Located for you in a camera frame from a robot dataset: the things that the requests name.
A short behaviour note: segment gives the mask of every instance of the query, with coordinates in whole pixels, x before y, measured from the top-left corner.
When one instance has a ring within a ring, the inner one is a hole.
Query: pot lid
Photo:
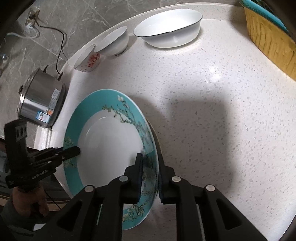
[[[37,70],[35,70],[30,76],[29,78],[25,81],[25,83],[19,88],[19,95],[20,95],[20,100],[19,103],[17,105],[17,114],[18,117],[20,117],[20,111],[22,109],[22,104],[24,102],[25,96],[27,94],[27,91],[30,87],[30,84],[32,83],[32,80],[34,79],[34,77],[36,76],[37,72],[40,70],[40,68],[38,68]]]

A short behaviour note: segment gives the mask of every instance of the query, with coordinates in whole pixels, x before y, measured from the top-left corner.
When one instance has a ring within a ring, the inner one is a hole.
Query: triangular cutout
[[[220,210],[223,223],[227,230],[231,230],[242,224],[242,221],[235,215],[235,213],[233,213],[233,211],[221,199],[217,199],[217,205]]]
[[[71,209],[57,221],[57,225],[70,232],[73,231],[81,206],[82,201],[75,203],[75,205],[73,205],[73,207],[71,207]]]

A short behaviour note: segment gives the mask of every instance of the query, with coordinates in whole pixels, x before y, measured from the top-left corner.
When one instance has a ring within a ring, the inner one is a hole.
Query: stainless steel pot
[[[65,84],[39,68],[20,87],[18,116],[49,128],[53,126],[62,108],[65,94]]]

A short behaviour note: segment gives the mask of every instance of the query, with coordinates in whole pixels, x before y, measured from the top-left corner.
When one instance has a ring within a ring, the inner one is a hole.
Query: yellow basket
[[[254,44],[283,72],[296,80],[295,42],[273,23],[244,8],[248,32]]]

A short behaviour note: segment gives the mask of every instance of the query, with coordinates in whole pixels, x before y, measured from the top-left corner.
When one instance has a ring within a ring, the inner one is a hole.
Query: white bowl
[[[201,19],[202,14],[195,10],[169,10],[145,19],[133,33],[157,48],[177,47],[197,37]]]
[[[96,45],[93,44],[80,55],[80,57],[74,65],[75,70],[79,70],[82,72],[90,72],[99,65],[101,55],[99,53],[95,53],[95,48]]]
[[[127,27],[121,27],[108,34],[95,48],[95,52],[99,52],[105,56],[122,54],[128,45]]]

